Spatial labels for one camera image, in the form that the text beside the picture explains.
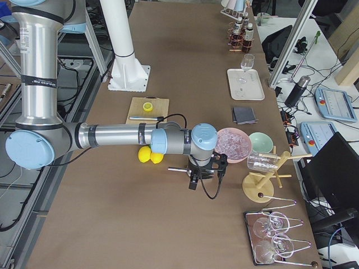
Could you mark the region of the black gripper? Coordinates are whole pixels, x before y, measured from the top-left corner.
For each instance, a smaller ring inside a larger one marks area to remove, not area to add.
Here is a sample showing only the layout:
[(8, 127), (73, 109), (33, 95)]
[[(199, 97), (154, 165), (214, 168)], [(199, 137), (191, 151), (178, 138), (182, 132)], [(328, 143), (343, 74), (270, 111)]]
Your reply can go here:
[(196, 190), (198, 180), (214, 178), (213, 168), (214, 157), (211, 156), (205, 161), (194, 158), (192, 155), (188, 157), (187, 174), (190, 177), (188, 188)]

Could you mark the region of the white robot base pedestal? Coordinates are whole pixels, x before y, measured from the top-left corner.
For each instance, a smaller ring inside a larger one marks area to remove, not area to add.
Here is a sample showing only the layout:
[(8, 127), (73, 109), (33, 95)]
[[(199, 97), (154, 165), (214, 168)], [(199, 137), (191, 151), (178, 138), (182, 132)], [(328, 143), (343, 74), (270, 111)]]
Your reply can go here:
[(135, 56), (124, 1), (100, 2), (114, 51), (114, 62), (108, 89), (145, 92), (150, 66), (142, 65)]

